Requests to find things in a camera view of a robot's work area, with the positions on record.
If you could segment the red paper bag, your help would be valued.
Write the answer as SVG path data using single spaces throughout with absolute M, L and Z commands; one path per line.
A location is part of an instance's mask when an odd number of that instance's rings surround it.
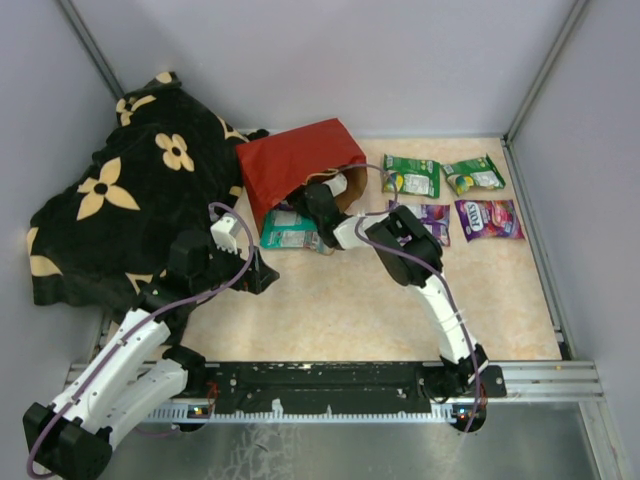
M 342 212 L 362 197 L 368 183 L 366 155 L 337 118 L 252 140 L 236 153 L 258 231 L 270 210 L 322 173 L 348 168 L 347 189 L 336 198 Z

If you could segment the purple candy bag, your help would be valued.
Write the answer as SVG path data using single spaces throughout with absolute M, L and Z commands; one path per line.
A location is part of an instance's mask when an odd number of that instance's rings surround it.
M 406 204 L 406 207 L 424 225 L 443 247 L 451 245 L 449 235 L 450 206 L 432 204 Z
M 456 200 L 454 204 L 468 242 L 482 238 L 525 239 L 513 200 Z

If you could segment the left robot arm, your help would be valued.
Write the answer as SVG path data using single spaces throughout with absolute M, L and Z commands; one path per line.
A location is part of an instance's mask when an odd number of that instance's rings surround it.
M 118 332 L 49 405 L 23 416 L 32 479 L 96 479 L 121 441 L 164 401 L 201 394 L 204 357 L 175 345 L 145 373 L 142 363 L 185 325 L 193 310 L 231 288 L 260 294 L 277 281 L 257 247 L 241 256 L 230 233 L 181 233 L 163 275 L 144 287 Z

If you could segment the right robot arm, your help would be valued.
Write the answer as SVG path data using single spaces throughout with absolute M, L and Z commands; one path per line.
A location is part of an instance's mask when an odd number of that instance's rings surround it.
M 481 344 L 466 326 L 444 275 L 443 250 L 413 212 L 396 205 L 360 216 L 342 212 L 330 188 L 313 183 L 287 197 L 294 211 L 312 220 L 320 238 L 336 250 L 372 248 L 397 284 L 416 292 L 438 335 L 439 355 L 450 394 L 482 394 L 488 366 Z

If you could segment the green candy bag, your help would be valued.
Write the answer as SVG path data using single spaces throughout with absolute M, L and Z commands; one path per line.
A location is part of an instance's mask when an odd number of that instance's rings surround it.
M 447 184 L 457 196 L 474 188 L 502 190 L 506 186 L 503 176 L 488 154 L 442 164 L 441 170 Z
M 440 167 L 434 160 L 384 154 L 382 191 L 406 195 L 440 197 Z

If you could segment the black floral blanket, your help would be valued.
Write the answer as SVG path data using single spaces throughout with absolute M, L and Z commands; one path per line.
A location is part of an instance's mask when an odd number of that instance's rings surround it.
M 117 127 L 80 179 L 49 199 L 27 234 L 33 302 L 99 306 L 117 316 L 165 270 L 185 230 L 207 231 L 208 206 L 234 206 L 244 135 L 165 71 L 116 104 Z

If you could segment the teal mint candy bag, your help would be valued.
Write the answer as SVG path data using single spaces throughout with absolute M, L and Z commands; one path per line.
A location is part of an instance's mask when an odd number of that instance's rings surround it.
M 317 253 L 327 250 L 312 220 L 293 210 L 281 209 L 266 215 L 260 246 L 265 249 L 309 249 Z

